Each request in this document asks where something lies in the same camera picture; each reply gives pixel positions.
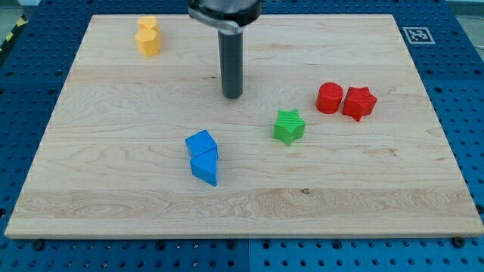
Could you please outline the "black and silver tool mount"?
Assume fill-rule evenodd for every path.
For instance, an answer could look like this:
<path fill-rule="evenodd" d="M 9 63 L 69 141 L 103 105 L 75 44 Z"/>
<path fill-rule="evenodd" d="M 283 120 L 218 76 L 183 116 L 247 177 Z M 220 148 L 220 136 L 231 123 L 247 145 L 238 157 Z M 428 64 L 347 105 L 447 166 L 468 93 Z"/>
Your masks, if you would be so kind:
<path fill-rule="evenodd" d="M 238 35 L 262 13 L 262 0 L 187 0 L 188 15 L 225 35 Z"/>

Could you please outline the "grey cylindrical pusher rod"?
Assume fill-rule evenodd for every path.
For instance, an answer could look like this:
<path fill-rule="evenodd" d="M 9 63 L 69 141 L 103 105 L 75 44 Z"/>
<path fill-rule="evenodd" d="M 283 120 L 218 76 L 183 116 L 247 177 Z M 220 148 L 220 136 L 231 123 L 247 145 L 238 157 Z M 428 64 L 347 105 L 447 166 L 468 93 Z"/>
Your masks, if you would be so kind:
<path fill-rule="evenodd" d="M 236 99 L 243 93 L 243 34 L 218 32 L 222 93 Z"/>

